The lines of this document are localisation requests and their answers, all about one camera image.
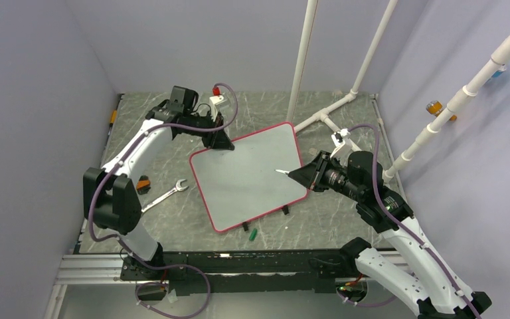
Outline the pink framed whiteboard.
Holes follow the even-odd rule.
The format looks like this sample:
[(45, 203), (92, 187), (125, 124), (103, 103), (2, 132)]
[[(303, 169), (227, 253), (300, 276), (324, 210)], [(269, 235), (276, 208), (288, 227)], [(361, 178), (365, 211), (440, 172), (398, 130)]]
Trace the pink framed whiteboard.
[(212, 228), (224, 233), (305, 199), (308, 190), (275, 169), (302, 166), (289, 122), (239, 137), (230, 150), (201, 150), (189, 158)]

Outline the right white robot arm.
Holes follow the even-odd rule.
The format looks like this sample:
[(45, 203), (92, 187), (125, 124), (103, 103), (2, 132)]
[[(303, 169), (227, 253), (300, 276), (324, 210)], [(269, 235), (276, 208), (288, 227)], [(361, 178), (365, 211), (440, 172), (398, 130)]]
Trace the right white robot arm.
[(472, 290), (450, 269), (422, 231), (407, 202), (384, 185), (374, 153), (349, 154), (342, 165), (329, 152), (286, 175), (314, 192), (332, 190), (352, 199), (357, 213), (387, 240), (410, 267), (407, 273), (356, 237), (339, 250), (343, 273), (361, 273), (405, 303), (417, 318), (479, 318), (490, 297)]

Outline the green marker cap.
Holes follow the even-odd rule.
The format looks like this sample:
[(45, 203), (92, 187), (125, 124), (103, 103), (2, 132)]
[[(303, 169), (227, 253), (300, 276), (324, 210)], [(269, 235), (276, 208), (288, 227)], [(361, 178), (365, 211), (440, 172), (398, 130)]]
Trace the green marker cap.
[(248, 240), (249, 241), (253, 241), (256, 238), (257, 234), (258, 234), (258, 230), (257, 229), (253, 229), (251, 234), (249, 235)]

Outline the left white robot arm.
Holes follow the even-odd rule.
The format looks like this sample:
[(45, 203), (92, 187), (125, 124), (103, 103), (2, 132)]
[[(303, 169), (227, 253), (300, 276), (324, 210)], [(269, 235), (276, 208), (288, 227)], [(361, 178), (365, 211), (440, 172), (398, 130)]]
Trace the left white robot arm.
[(162, 279), (169, 266), (162, 244), (141, 222), (137, 182), (155, 156), (179, 134), (199, 137), (209, 150), (234, 149), (224, 131), (233, 121), (225, 120), (220, 111), (226, 100), (220, 88), (231, 94), (236, 117), (238, 99), (229, 85), (219, 82), (213, 86), (205, 114), (197, 106), (198, 92), (174, 86), (167, 99), (146, 113), (139, 130), (118, 155), (101, 168), (90, 167), (84, 172), (84, 217), (90, 238), (96, 243), (117, 241), (127, 252), (126, 264), (148, 279)]

